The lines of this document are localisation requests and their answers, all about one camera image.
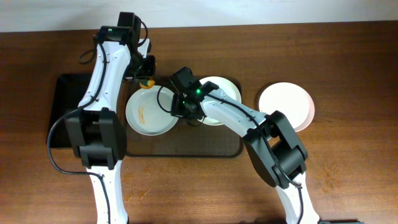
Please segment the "yellow green scrub sponge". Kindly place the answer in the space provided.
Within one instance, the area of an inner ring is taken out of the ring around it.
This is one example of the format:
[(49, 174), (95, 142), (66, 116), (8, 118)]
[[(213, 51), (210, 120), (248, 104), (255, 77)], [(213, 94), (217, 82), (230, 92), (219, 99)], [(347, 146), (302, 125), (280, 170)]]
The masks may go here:
[(143, 89), (150, 89), (155, 85), (155, 80), (153, 80), (152, 78), (147, 79), (147, 80), (141, 80), (139, 82), (139, 86)]

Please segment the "cream plate with sauce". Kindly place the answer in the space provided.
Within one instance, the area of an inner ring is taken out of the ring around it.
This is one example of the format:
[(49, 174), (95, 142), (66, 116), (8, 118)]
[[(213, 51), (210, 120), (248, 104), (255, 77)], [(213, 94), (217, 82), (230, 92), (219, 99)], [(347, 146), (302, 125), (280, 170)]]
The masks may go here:
[[(201, 78), (200, 79), (200, 83), (203, 85), (206, 82), (212, 82), (216, 85), (218, 85), (229, 97), (231, 97), (232, 99), (238, 101), (238, 102), (242, 102), (242, 98), (241, 98), (241, 94), (239, 89), (237, 88), (237, 86), (229, 81), (226, 78), (223, 77), (205, 77), (205, 78)], [(203, 123), (206, 125), (210, 125), (210, 126), (221, 126), (223, 125), (222, 122), (219, 122), (218, 120), (215, 119), (211, 119), (209, 117), (206, 117), (203, 120)]]

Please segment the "light grey plate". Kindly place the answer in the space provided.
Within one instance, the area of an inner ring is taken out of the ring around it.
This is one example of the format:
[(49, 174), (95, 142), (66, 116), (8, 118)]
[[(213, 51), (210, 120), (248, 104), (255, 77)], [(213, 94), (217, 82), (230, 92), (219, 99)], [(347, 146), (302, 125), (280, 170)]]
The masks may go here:
[(165, 112), (169, 111), (174, 93), (166, 87), (160, 91), (155, 85), (150, 89), (140, 88), (127, 101), (125, 114), (127, 123), (136, 132), (146, 136), (156, 136), (172, 129), (178, 118)]

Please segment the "pink plate with sauce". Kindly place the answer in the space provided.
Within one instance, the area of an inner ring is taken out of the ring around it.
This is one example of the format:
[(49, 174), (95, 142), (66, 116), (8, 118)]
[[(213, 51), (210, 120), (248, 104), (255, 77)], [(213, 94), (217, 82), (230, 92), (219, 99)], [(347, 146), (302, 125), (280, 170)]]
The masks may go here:
[(279, 82), (268, 86), (258, 101), (260, 112), (283, 113), (295, 132), (307, 128), (315, 116), (315, 104), (312, 97), (302, 87), (288, 82)]

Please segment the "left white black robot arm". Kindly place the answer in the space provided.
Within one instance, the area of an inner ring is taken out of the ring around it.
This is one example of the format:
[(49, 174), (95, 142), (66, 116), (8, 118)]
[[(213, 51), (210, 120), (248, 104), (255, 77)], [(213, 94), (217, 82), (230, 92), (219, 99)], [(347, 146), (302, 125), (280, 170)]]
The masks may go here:
[(121, 164), (127, 136), (116, 114), (119, 91), (127, 77), (153, 76), (149, 44), (140, 29), (103, 26), (95, 35), (96, 63), (76, 112), (65, 118), (75, 156), (86, 167), (93, 186), (98, 223), (128, 223), (121, 190)]

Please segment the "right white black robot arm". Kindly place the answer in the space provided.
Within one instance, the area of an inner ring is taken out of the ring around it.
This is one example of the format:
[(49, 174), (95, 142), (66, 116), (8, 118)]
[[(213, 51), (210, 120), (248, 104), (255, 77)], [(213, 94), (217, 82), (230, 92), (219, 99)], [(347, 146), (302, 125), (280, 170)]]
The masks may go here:
[(284, 114), (265, 114), (229, 97), (212, 82), (174, 81), (172, 116), (209, 117), (242, 137), (258, 176), (276, 189), (287, 223), (319, 223), (306, 185), (308, 153)]

